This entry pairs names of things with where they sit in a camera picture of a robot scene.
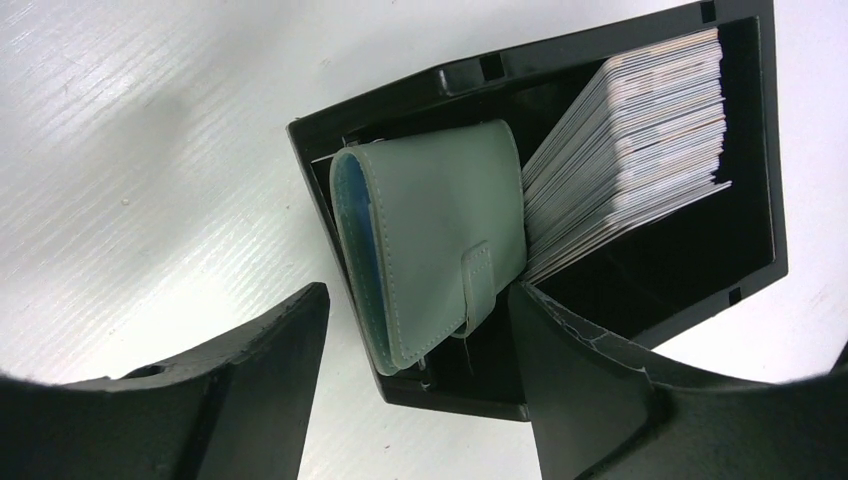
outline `white textured surface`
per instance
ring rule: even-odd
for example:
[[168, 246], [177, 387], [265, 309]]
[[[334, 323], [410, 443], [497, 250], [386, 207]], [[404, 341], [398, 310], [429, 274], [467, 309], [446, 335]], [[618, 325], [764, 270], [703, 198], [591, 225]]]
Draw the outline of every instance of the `white textured surface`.
[[[301, 478], [537, 478], [528, 425], [379, 399], [284, 129], [439, 62], [686, 2], [599, 3], [3, 2], [0, 368], [122, 375], [324, 281]], [[661, 352], [779, 381], [848, 338], [846, 18], [777, 5], [790, 277]]]

